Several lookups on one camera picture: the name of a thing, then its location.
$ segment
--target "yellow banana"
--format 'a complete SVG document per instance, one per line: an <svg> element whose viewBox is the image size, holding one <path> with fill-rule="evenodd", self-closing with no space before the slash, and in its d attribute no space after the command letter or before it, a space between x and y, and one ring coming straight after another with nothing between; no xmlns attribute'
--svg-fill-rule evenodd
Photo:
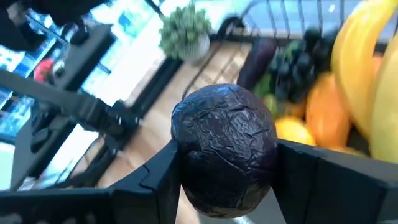
<svg viewBox="0 0 398 224"><path fill-rule="evenodd" d="M350 108L356 127L369 137L373 110L374 63L379 34L398 0L368 0L347 18L333 46L331 69Z"/></svg>
<svg viewBox="0 0 398 224"><path fill-rule="evenodd" d="M398 35L390 41L375 83L370 136L375 159L398 163Z"/></svg>

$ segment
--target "wooden table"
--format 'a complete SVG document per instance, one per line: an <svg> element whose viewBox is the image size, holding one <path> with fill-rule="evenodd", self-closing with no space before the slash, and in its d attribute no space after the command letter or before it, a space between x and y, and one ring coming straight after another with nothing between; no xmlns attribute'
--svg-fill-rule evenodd
<svg viewBox="0 0 398 224"><path fill-rule="evenodd" d="M219 43L213 44L212 50L218 45ZM233 59L235 66L242 65L249 49L249 46L239 47L239 44L223 44L220 51L213 57L211 63L207 66L207 69L203 71L203 74L205 75L203 76L204 78L198 78L192 90L212 84L211 81L218 76L220 70L228 63L230 55L236 55ZM158 60L154 63L152 69L147 72L144 79L141 80L138 87L132 91L130 97L126 100L127 105L133 104L135 98L145 87L148 80L153 76L156 68L161 62L162 60ZM200 67L200 63L198 65L190 65L186 63L180 68L145 116L142 126L131 139L130 143L126 146L123 152L119 153L119 156L104 173L96 186L97 188L108 187L130 174L139 166L143 165L143 163L148 161L170 141L170 115L172 110L182 99L184 90L193 77L198 73ZM237 76L237 71L238 70L235 67L226 67L224 73L219 76L217 83L234 82L234 78ZM75 169L75 173L86 169L87 165L94 158L98 149L103 144L103 140L99 139L89 149L84 158L79 162ZM183 190L181 191L180 202L178 205L176 223L200 223L197 212L187 200Z"/></svg>

